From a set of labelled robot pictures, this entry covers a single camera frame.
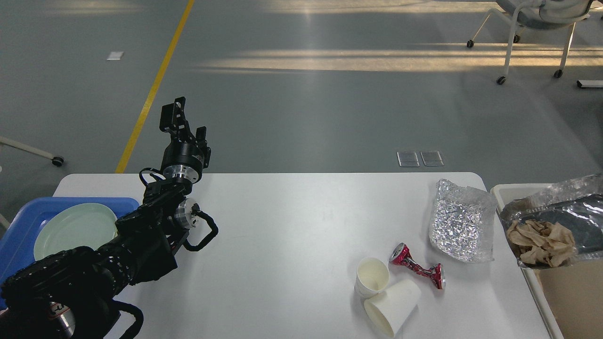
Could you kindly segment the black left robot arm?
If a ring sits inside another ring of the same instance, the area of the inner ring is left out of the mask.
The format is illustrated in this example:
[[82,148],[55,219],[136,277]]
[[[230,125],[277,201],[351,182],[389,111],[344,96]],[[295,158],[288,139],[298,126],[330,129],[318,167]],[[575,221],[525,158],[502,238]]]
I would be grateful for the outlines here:
[[117,236],[92,249],[82,245],[36,260],[1,285],[7,308],[3,339],[102,339],[122,313],[134,323],[121,335],[133,339],[142,311],[115,297],[127,286],[157,281],[177,268],[180,248],[200,251],[219,232],[213,218],[189,197],[209,166],[205,126],[195,132],[185,116],[185,97],[164,105],[159,129],[171,141],[160,168],[143,168],[138,208],[117,219]]

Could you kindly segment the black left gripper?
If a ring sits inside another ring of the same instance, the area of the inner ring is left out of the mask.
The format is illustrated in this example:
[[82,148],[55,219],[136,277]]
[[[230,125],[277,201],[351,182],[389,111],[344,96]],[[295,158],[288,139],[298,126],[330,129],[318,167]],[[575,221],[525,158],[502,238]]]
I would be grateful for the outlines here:
[[174,103],[162,106],[159,130],[168,133],[172,141],[164,151],[160,172],[166,178],[185,178],[194,184],[209,167],[211,148],[206,140],[206,126],[196,129],[196,141],[192,142],[193,135],[184,112],[186,100],[179,97]]

